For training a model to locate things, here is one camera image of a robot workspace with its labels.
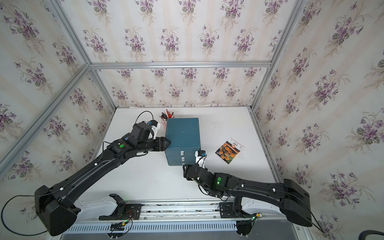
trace purple flower pattern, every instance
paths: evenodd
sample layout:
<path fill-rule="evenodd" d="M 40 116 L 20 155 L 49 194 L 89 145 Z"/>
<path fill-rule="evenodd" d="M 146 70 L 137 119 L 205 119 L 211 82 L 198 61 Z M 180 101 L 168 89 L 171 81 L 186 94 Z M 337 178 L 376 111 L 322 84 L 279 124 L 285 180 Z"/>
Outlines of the purple flower pattern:
<path fill-rule="evenodd" d="M 336 77 L 336 71 L 331 70 L 328 77 L 326 75 L 321 77 L 321 80 L 316 82 L 317 91 L 311 92 L 307 97 L 309 99 L 307 107 L 310 106 L 310 109 L 319 109 L 320 103 L 322 105 L 327 105 L 328 101 L 333 99 L 335 100 L 335 95 L 339 92 L 340 81 L 344 83 L 349 82 L 349 79 L 346 78 L 347 75 L 341 75 Z"/>
<path fill-rule="evenodd" d="M 228 87 L 224 89 L 224 92 L 226 94 L 226 99 L 232 101 L 236 93 L 240 92 L 240 88 L 232 83 L 228 84 Z"/>
<path fill-rule="evenodd" d="M 116 72 L 118 72 L 120 74 L 120 77 L 125 82 L 127 82 L 128 84 L 133 81 L 133 79 L 131 78 L 131 72 L 132 71 L 133 71 L 133 69 L 118 69 L 118 70 L 116 70 Z"/>
<path fill-rule="evenodd" d="M 292 179 L 299 185 L 305 185 L 308 189 L 312 187 L 313 180 L 311 178 L 312 169 L 308 167 L 308 164 L 297 165 L 296 172 L 293 172 Z"/>
<path fill-rule="evenodd" d="M 8 173 L 5 175 L 8 175 L 8 179 L 15 179 L 17 176 L 22 178 L 23 181 L 29 180 L 33 181 L 33 177 L 35 175 L 40 175 L 40 165 L 34 165 L 31 163 L 31 160 L 29 159 L 28 155 L 30 152 L 24 151 L 22 157 L 19 161 L 17 161 L 11 169 L 8 171 Z"/>
<path fill-rule="evenodd" d="M 136 108 L 144 108 L 145 107 L 142 102 L 138 102 L 137 100 L 132 100 L 131 106 L 136 107 Z"/>
<path fill-rule="evenodd" d="M 148 84 L 141 85 L 141 93 L 144 94 L 147 101 L 153 102 L 156 89 Z"/>
<path fill-rule="evenodd" d="M 218 29 L 212 29 L 212 27 L 207 27 L 204 25 L 203 33 L 199 35 L 200 41 L 203 43 L 201 49 L 203 50 L 203 54 L 207 53 L 207 57 L 212 54 L 214 49 L 215 40 L 218 40 L 219 34 L 217 34 Z"/>
<path fill-rule="evenodd" d="M 105 109 L 103 106 L 103 99 L 101 97 L 94 97 L 92 99 L 93 109 L 99 111 L 102 115 L 105 115 Z"/>
<path fill-rule="evenodd" d="M 236 103 L 234 104 L 234 106 L 238 106 L 238 107 L 240 107 L 240 106 L 247 106 L 247 105 L 248 105 L 247 102 L 244 102 L 242 99 L 238 99 L 236 101 Z"/>
<path fill-rule="evenodd" d="M 174 61 L 175 57 L 177 56 L 176 51 L 179 50 L 179 38 L 176 36 L 177 29 L 176 27 L 172 27 L 169 31 L 166 28 L 163 28 L 162 32 L 164 33 L 161 35 L 160 39 L 160 45 L 165 47 L 165 50 L 163 51 L 164 57 L 167 57 L 169 61 Z"/>
<path fill-rule="evenodd" d="M 303 9 L 303 16 L 299 22 L 299 26 L 297 31 L 299 33 L 297 36 L 302 35 L 305 32 L 305 29 L 308 27 L 309 22 L 312 20 L 314 16 L 319 15 L 321 11 L 321 0 L 310 0 L 305 4 Z"/>
<path fill-rule="evenodd" d="M 208 86 L 206 83 L 200 84 L 199 88 L 197 89 L 197 92 L 199 93 L 200 100 L 203 100 L 203 102 L 208 100 L 209 93 L 211 93 L 213 90 L 211 86 Z"/>
<path fill-rule="evenodd" d="M 135 0 L 136 4 L 140 6 L 143 21 L 148 20 L 148 25 L 151 25 L 155 20 L 155 13 L 153 12 L 153 3 L 155 1 L 157 2 L 157 0 Z"/>
<path fill-rule="evenodd" d="M 109 13 L 107 13 L 107 1 L 110 0 L 86 0 L 89 5 L 93 6 L 95 15 L 98 17 L 99 21 L 104 19 L 106 25 L 111 22 Z"/>
<path fill-rule="evenodd" d="M 373 83 L 365 86 L 364 88 L 373 87 L 375 89 L 379 89 L 381 85 L 384 85 L 384 59 L 380 60 L 377 63 L 377 67 L 372 64 L 371 71 L 367 73 L 364 78 L 371 79 Z"/>
<path fill-rule="evenodd" d="M 97 126 L 97 129 L 99 130 L 100 134 L 103 134 L 106 128 L 107 128 L 106 122 L 102 122 L 101 125 Z"/>
<path fill-rule="evenodd" d="M 362 3 L 358 6 L 357 1 L 348 8 L 346 14 L 341 17 L 338 17 L 335 30 L 336 33 L 332 35 L 332 38 L 328 40 L 328 45 L 325 46 L 325 49 L 329 49 L 327 56 L 333 56 L 338 54 L 338 48 L 342 47 L 342 43 L 347 40 L 351 35 L 358 35 L 364 28 L 364 15 L 362 11 L 365 9 L 364 4 Z"/>
<path fill-rule="evenodd" d="M 89 120 L 88 119 L 83 119 L 81 121 L 76 121 L 77 123 L 75 124 L 76 128 L 79 131 L 79 135 L 84 135 L 87 138 L 93 137 L 93 131 L 91 127 L 89 126 Z"/>
<path fill-rule="evenodd" d="M 272 24 L 277 17 L 277 11 L 281 7 L 284 2 L 288 2 L 288 0 L 265 0 L 264 3 L 266 5 L 265 13 L 263 13 L 264 19 L 263 22 L 266 21 L 268 26 Z"/>
<path fill-rule="evenodd" d="M 55 137 L 56 141 L 62 144 L 62 141 L 69 142 L 70 137 L 69 129 L 66 129 L 67 125 L 63 122 L 62 118 L 54 116 L 51 118 L 45 128 L 43 128 L 43 134 L 47 134 L 48 138 Z"/>
<path fill-rule="evenodd" d="M 88 102 L 85 101 L 86 97 L 80 88 L 75 88 L 72 95 L 70 95 L 70 101 L 73 105 L 77 105 L 81 112 L 87 112 Z"/>
<path fill-rule="evenodd" d="M 306 154 L 306 151 L 312 152 L 313 150 L 318 149 L 320 146 L 321 139 L 325 138 L 329 140 L 329 137 L 326 135 L 326 131 L 319 131 L 319 125 L 315 123 L 312 126 L 308 126 L 303 129 L 304 136 L 298 137 L 296 139 L 297 145 L 295 148 L 298 148 L 299 152 Z"/>
<path fill-rule="evenodd" d="M 244 68 L 244 72 L 245 72 L 244 81 L 247 81 L 247 83 L 252 82 L 255 74 L 261 71 L 261 69 L 262 68 Z"/>
<path fill-rule="evenodd" d="M 131 54 L 131 57 L 135 58 L 136 61 L 142 61 L 145 54 L 143 53 L 145 51 L 143 38 L 139 35 L 139 31 L 141 28 L 134 27 L 132 31 L 130 29 L 125 29 L 125 45 L 129 46 L 131 50 L 129 53 Z"/>
<path fill-rule="evenodd" d="M 112 87 L 112 96 L 117 97 L 117 102 L 122 105 L 127 105 L 128 94 L 124 91 L 123 86 Z"/>
<path fill-rule="evenodd" d="M 236 18 L 240 18 L 240 11 L 244 8 L 244 0 L 222 0 L 221 10 L 225 11 L 225 15 L 221 17 L 221 26 L 224 25 L 224 31 L 231 30 L 237 22 Z"/>
<path fill-rule="evenodd" d="M 288 96 L 287 104 L 284 106 L 283 112 L 285 112 L 284 118 L 289 118 L 291 116 L 291 113 L 298 112 L 299 106 L 301 105 L 301 102 L 299 102 L 299 94 L 296 93 L 296 91 Z"/>
<path fill-rule="evenodd" d="M 85 159 L 85 163 L 89 163 L 92 161 L 95 150 L 93 148 L 90 148 L 89 145 L 87 145 L 85 152 L 86 153 L 83 154 L 83 158 Z"/>
<path fill-rule="evenodd" d="M 222 100 L 212 101 L 212 103 L 209 106 L 210 107 L 221 107 L 222 106 L 221 101 Z"/>
<path fill-rule="evenodd" d="M 276 148 L 281 149 L 283 146 L 290 146 L 291 138 L 289 137 L 290 130 L 288 128 L 280 129 L 279 136 L 276 140 Z"/>
<path fill-rule="evenodd" d="M 234 46 L 237 46 L 237 49 L 233 52 L 233 56 L 236 57 L 237 61 L 241 61 L 245 56 L 247 56 L 247 52 L 251 50 L 251 46 L 255 44 L 254 38 L 252 36 L 252 32 L 255 32 L 257 28 L 251 28 L 248 31 L 245 29 L 241 29 L 241 35 L 238 35 L 236 38 Z"/>
<path fill-rule="evenodd" d="M 197 68 L 182 68 L 180 74 L 184 76 L 183 83 L 187 86 L 192 85 L 196 79 Z"/>
<path fill-rule="evenodd" d="M 180 94 L 183 92 L 183 89 L 177 86 L 175 83 L 172 83 L 169 85 L 169 89 L 167 91 L 170 94 L 172 100 L 178 102 L 180 100 Z"/>
<path fill-rule="evenodd" d="M 271 120 L 276 119 L 275 105 L 273 103 L 271 106 L 268 107 L 266 115 L 265 115 L 265 119 L 266 119 L 265 124 L 268 124 Z"/>
<path fill-rule="evenodd" d="M 225 79 L 228 78 L 229 73 L 229 68 L 215 68 L 212 74 L 216 76 L 214 78 L 216 86 L 221 86 L 225 82 Z"/>
<path fill-rule="evenodd" d="M 363 113 L 365 116 L 360 120 L 362 127 L 357 128 L 356 132 L 352 129 L 352 135 L 346 137 L 356 141 L 355 144 L 348 146 L 349 148 L 352 148 L 355 152 L 358 150 L 364 152 L 364 148 L 371 149 L 371 144 L 384 142 L 383 121 L 378 118 L 380 113 L 384 113 L 384 108 L 377 113 Z"/>
<path fill-rule="evenodd" d="M 196 101 L 185 101 L 184 107 L 195 107 L 196 106 Z"/>
<path fill-rule="evenodd" d="M 70 151 L 63 150 L 60 155 L 54 156 L 55 159 L 51 163 L 56 166 L 56 172 L 65 170 L 68 173 L 74 173 L 78 170 L 77 163 L 72 160 L 70 154 Z"/>
<path fill-rule="evenodd" d="M 272 38 L 272 41 L 269 44 L 269 46 L 272 47 L 272 49 L 268 51 L 268 53 L 266 55 L 267 58 L 271 58 L 273 56 L 273 53 L 275 52 L 275 49 L 277 47 L 277 43 L 279 42 L 281 32 L 282 32 L 282 30 L 279 30 L 277 32 L 277 35 Z"/>
<path fill-rule="evenodd" d="M 35 201 L 25 202 L 23 209 L 19 210 L 19 213 L 26 216 L 27 223 L 37 218 Z"/>
<path fill-rule="evenodd" d="M 73 50 L 63 43 L 64 36 L 59 37 L 58 43 L 54 42 L 52 45 L 56 49 L 56 57 L 59 58 L 60 63 L 66 63 L 67 70 L 75 74 L 78 70 L 78 64 L 75 63 L 76 57 Z"/>
<path fill-rule="evenodd" d="M 44 94 L 48 92 L 52 93 L 53 87 L 51 81 L 47 80 L 43 73 L 43 65 L 35 61 L 27 62 L 26 60 L 20 59 L 20 62 L 13 62 L 15 67 L 21 72 L 20 80 L 24 80 L 27 83 L 33 83 L 38 87 L 38 91 Z"/>
<path fill-rule="evenodd" d="M 273 93 L 275 88 L 280 86 L 280 83 L 281 83 L 280 72 L 279 72 L 279 69 L 276 69 L 276 72 L 272 75 L 271 81 L 270 81 L 269 86 L 268 86 L 268 89 L 269 89 L 268 94 Z"/>
<path fill-rule="evenodd" d="M 34 20 L 31 19 L 28 14 L 20 10 L 13 4 L 0 3 L 0 10 L 4 11 L 7 15 L 4 15 L 3 19 L 5 24 L 9 24 L 9 29 L 12 34 L 18 34 L 23 36 L 23 43 L 28 47 L 30 51 L 35 50 L 41 55 L 44 52 L 44 46 L 41 40 L 37 37 L 39 30 L 34 26 Z"/>
<path fill-rule="evenodd" d="M 166 100 L 159 100 L 158 107 L 172 107 L 172 104 L 167 102 Z"/>
<path fill-rule="evenodd" d="M 264 137 L 265 137 L 266 142 L 271 146 L 272 145 L 272 134 L 271 134 L 270 129 L 268 129 L 268 131 L 264 133 Z"/>
<path fill-rule="evenodd" d="M 279 173 L 281 175 L 283 175 L 285 171 L 288 171 L 287 166 L 285 164 L 283 164 L 282 158 L 276 158 L 275 163 L 276 163 L 277 169 L 279 170 Z"/>
<path fill-rule="evenodd" d="M 320 193 L 324 196 L 324 200 L 332 202 L 336 207 L 336 202 L 338 202 L 342 207 L 346 205 L 353 205 L 353 208 L 356 207 L 356 204 L 360 203 L 361 196 L 365 194 L 368 198 L 375 199 L 372 196 L 372 191 L 366 187 L 357 185 L 357 177 L 351 172 L 348 176 L 341 172 L 336 172 L 336 174 L 331 174 L 333 179 L 332 183 L 324 181 L 321 185 L 324 188 Z"/>
<path fill-rule="evenodd" d="M 307 48 L 304 48 L 303 52 L 297 55 L 295 60 L 293 60 L 293 64 L 295 66 L 289 71 L 288 82 L 290 84 L 292 84 L 293 82 L 297 82 L 296 78 L 301 78 L 303 73 L 307 72 L 307 67 L 310 65 L 309 60 L 313 56 L 316 56 L 314 50 L 308 52 Z"/>
<path fill-rule="evenodd" d="M 83 33 L 85 34 L 85 45 L 93 48 L 92 53 L 95 58 L 98 58 L 100 62 L 106 62 L 108 57 L 106 54 L 106 52 L 108 52 L 106 48 L 107 44 L 104 42 L 104 39 L 98 35 L 98 32 L 98 28 L 92 28 L 91 31 L 83 30 Z"/>
<path fill-rule="evenodd" d="M 162 83 L 164 82 L 164 72 L 166 71 L 167 69 L 166 68 L 154 68 L 154 69 L 151 69 L 151 72 L 153 72 L 154 76 L 155 76 L 155 80 L 159 81 L 159 83 Z"/>
<path fill-rule="evenodd" d="M 188 20 L 188 25 L 193 23 L 195 17 L 193 16 L 197 1 L 200 0 L 179 0 L 179 4 L 182 6 L 183 21 Z"/>

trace black cable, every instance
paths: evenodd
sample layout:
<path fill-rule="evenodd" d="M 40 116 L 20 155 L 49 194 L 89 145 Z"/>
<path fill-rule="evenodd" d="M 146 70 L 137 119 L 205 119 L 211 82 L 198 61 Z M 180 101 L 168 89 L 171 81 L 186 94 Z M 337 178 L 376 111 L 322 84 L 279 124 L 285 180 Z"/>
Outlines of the black cable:
<path fill-rule="evenodd" d="M 5 227 L 8 231 L 10 231 L 11 233 L 14 233 L 14 234 L 19 235 L 19 236 L 25 236 L 25 237 L 37 236 L 37 235 L 40 235 L 40 234 L 42 234 L 42 233 L 47 232 L 48 230 L 43 231 L 43 232 L 41 232 L 41 233 L 37 233 L 37 234 L 22 234 L 22 233 L 17 233 L 17 232 L 15 232 L 15 231 L 12 231 L 11 229 L 9 229 L 9 228 L 7 227 L 7 225 L 6 225 L 5 222 L 4 222 L 3 212 L 4 212 L 4 209 L 5 209 L 5 206 L 6 206 L 12 199 L 14 199 L 15 197 L 42 197 L 42 196 L 47 196 L 47 195 L 50 195 L 50 194 L 55 193 L 55 192 L 58 192 L 58 191 L 60 191 L 60 190 L 57 190 L 57 191 L 54 191 L 54 192 L 51 192 L 51 193 L 48 193 L 48 194 L 43 194 L 43 195 L 16 195 L 16 196 L 12 197 L 11 199 L 9 199 L 9 200 L 4 204 L 4 207 L 3 207 L 3 209 L 1 210 L 1 222 L 3 223 L 4 227 Z"/>
<path fill-rule="evenodd" d="M 145 156 L 148 154 L 148 152 L 144 152 L 145 154 L 141 154 L 141 155 L 136 155 L 135 157 L 142 157 L 142 156 Z"/>
<path fill-rule="evenodd" d="M 144 112 L 140 113 L 140 114 L 137 116 L 136 121 L 135 121 L 134 124 L 136 124 L 136 122 L 137 122 L 137 120 L 139 119 L 140 115 L 143 114 L 143 113 L 145 113 L 145 112 L 149 112 L 149 113 L 152 115 L 152 120 L 154 120 L 154 118 L 153 118 L 153 114 L 152 114 L 150 111 L 144 111 Z"/>

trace teal box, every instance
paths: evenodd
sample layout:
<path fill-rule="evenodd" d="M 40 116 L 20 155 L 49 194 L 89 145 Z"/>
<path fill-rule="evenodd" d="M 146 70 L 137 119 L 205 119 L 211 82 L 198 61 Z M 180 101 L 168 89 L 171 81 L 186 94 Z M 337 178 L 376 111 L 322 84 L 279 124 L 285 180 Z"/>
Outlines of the teal box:
<path fill-rule="evenodd" d="M 168 119 L 166 139 L 171 141 L 170 146 L 165 150 L 168 165 L 195 164 L 195 152 L 200 150 L 199 119 Z"/>

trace white table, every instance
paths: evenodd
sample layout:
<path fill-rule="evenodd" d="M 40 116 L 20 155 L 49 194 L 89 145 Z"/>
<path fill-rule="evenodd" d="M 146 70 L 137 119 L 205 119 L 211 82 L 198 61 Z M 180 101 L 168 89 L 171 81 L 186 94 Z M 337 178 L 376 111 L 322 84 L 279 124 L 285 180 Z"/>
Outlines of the white table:
<path fill-rule="evenodd" d="M 130 132 L 137 116 L 145 110 L 151 111 L 160 122 L 158 116 L 165 108 L 118 108 L 104 140 L 112 142 Z M 247 107 L 168 110 L 173 111 L 176 118 L 199 118 L 201 149 L 208 154 L 205 166 L 210 172 L 275 182 Z M 138 122 L 148 120 L 151 114 L 143 113 Z M 157 136 L 165 136 L 163 126 Z M 244 149 L 227 164 L 215 152 L 230 137 Z M 203 195 L 194 181 L 183 178 L 182 166 L 169 166 L 164 152 L 149 152 L 144 157 L 129 159 L 96 182 L 81 199 L 98 199 L 111 193 L 119 194 L 124 200 L 217 200 Z"/>

